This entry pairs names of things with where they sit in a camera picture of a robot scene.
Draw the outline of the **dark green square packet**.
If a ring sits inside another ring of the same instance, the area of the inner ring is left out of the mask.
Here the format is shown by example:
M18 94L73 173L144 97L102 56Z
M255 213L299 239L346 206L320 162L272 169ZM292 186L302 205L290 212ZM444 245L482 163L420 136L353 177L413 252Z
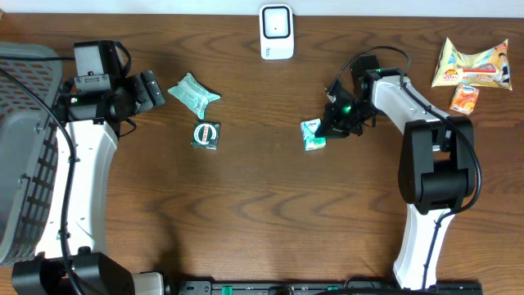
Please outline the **dark green square packet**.
M219 136L220 123L198 120L194 125L191 145L194 148L216 150Z

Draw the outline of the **cream snack bag blue trim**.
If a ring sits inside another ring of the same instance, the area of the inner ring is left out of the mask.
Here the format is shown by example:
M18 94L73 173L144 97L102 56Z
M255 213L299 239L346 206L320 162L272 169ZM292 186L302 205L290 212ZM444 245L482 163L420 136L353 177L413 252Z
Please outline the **cream snack bag blue trim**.
M508 40L484 52L465 54L447 38L440 50L431 86L460 84L512 90Z

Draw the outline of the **teal tissue pack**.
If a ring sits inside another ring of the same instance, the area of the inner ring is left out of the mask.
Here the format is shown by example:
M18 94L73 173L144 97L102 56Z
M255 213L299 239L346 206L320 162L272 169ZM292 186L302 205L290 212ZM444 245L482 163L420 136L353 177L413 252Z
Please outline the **teal tissue pack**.
M313 120L302 121L300 123L300 130L302 133L305 150L313 151L324 148L326 146L325 138L317 138L315 132L319 128L321 120L319 118Z

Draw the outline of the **orange white tissue pack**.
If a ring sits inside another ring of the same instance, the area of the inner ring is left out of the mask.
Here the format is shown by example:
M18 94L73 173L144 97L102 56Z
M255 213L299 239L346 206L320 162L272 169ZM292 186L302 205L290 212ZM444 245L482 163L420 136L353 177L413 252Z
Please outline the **orange white tissue pack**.
M450 110L469 116L474 111L479 93L478 88L460 84L451 99Z

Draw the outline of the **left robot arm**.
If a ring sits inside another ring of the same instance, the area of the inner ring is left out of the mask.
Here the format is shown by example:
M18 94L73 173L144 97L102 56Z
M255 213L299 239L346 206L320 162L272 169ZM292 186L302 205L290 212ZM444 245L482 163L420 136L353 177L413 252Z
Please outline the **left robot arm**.
M122 123L164 96L117 41L74 45L77 74L40 45L1 46L1 264L19 294L168 294L160 272L109 257L107 182Z

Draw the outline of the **light teal crinkled packet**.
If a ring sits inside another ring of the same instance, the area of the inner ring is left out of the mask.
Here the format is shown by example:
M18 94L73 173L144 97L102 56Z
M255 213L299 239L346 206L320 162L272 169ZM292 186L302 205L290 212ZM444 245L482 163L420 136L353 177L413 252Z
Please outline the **light teal crinkled packet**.
M168 93L177 98L200 120L205 119L206 108L211 102L220 100L220 96L203 87L195 77L188 72Z

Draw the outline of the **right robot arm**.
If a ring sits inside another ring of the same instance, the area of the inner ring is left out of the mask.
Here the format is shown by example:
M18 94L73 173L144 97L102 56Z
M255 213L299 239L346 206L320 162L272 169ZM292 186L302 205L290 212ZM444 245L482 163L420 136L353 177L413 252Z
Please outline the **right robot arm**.
M481 187L480 162L474 150L472 122L436 108L411 84L404 70L382 68L374 55L360 54L343 66L353 92L339 79L315 136L362 135L368 121L389 118L401 132L398 185L407 204L404 237L394 265L397 285L410 291L436 286L436 264L450 221L465 211Z

